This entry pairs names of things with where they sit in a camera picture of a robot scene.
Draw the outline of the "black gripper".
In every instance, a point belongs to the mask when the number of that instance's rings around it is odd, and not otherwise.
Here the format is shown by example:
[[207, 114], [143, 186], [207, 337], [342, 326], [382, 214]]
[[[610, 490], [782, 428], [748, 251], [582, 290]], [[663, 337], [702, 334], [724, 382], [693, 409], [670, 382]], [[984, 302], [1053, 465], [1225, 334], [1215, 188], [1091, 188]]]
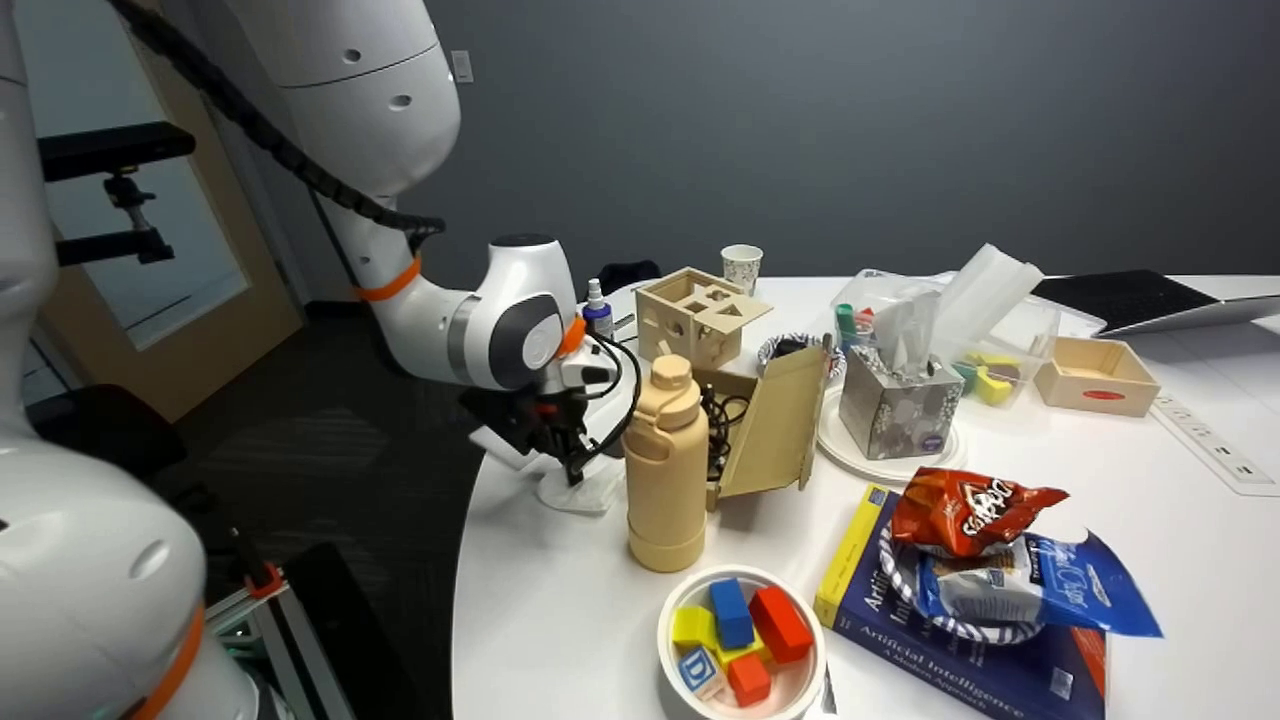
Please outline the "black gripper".
[[549, 454], [563, 465], [570, 486], [586, 486], [587, 439], [586, 414], [587, 392], [490, 392], [464, 388], [461, 406], [493, 432], [500, 432], [518, 454]]

